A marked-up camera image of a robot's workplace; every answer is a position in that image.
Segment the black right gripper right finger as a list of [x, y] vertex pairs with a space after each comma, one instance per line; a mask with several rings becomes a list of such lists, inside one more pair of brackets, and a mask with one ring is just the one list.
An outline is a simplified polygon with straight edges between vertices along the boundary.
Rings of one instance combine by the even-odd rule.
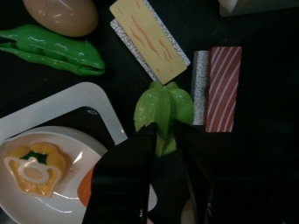
[[185, 170], [195, 224], [229, 224], [229, 209], [220, 201], [216, 181], [217, 153], [227, 145], [224, 136], [204, 133], [183, 122], [175, 122], [173, 135]]

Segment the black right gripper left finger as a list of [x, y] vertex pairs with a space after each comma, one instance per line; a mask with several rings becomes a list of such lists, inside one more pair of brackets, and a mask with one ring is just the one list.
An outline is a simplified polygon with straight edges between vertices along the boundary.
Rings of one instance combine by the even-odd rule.
[[157, 127], [143, 127], [99, 160], [81, 224], [145, 224]]

